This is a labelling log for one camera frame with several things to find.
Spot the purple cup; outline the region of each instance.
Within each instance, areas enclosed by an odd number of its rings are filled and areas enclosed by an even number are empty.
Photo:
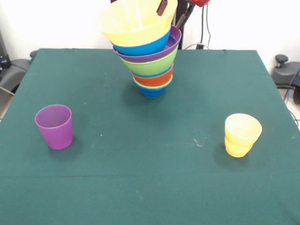
[[[35,122],[53,150],[67,148],[73,142],[72,112],[65,105],[49,105],[38,111]]]
[[[172,25],[168,42],[167,42],[164,50],[162,50],[160,52],[157,52],[157,53],[151,54],[151,55],[128,56],[128,55],[123,55],[123,54],[119,53],[115,48],[113,48],[113,50],[115,53],[117,53],[118,56],[120,56],[122,59],[125,59],[127,61],[149,62],[149,61],[158,60],[158,59],[170,54],[171,52],[173,52],[173,50],[178,47],[180,39],[181,39],[181,31]]]

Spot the stacked bowl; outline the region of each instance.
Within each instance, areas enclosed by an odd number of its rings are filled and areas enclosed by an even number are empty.
[[[141,92],[159,97],[173,78],[174,59],[181,32],[171,26],[177,0],[169,0],[164,13],[161,0],[118,0],[100,15],[100,30],[131,70]]]

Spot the blue bowl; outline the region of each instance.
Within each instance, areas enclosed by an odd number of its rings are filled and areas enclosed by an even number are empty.
[[[158,87],[147,87],[145,85],[142,85],[140,83],[138,83],[134,78],[134,82],[137,85],[137,87],[141,90],[141,92],[143,93],[143,95],[145,95],[146,97],[149,98],[157,98],[159,96],[161,96],[164,91],[170,86],[171,82],[173,79],[173,75],[170,79],[170,81],[162,86],[158,86]]]
[[[113,44],[113,46],[119,53],[128,56],[142,56],[155,54],[162,51],[165,48],[165,45],[167,44],[170,36],[170,32],[171,29],[160,39],[157,39],[156,41],[150,42],[145,45],[123,47]]]

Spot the yellow bowl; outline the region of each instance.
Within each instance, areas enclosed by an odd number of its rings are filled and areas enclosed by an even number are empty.
[[[262,130],[260,122],[247,114],[233,114],[225,121],[226,139],[239,147],[252,147]]]
[[[161,0],[118,0],[111,3],[98,19],[100,31],[114,44],[137,46],[164,36],[177,8],[177,0],[169,0],[164,13],[157,14]]]
[[[239,147],[233,145],[227,140],[227,138],[225,138],[225,147],[229,155],[240,158],[240,157],[244,157],[251,150],[252,145],[249,147]]]

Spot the purple bowl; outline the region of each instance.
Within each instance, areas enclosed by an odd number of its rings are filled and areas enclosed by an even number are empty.
[[[177,48],[181,39],[181,31],[177,29],[175,26],[171,26],[171,32],[168,39],[168,42],[164,48],[164,50],[157,52],[151,55],[143,55],[143,56],[128,56],[119,53],[115,48],[113,50],[118,54],[122,59],[125,59],[130,62],[149,62],[158,60],[168,54],[170,54],[175,48]]]

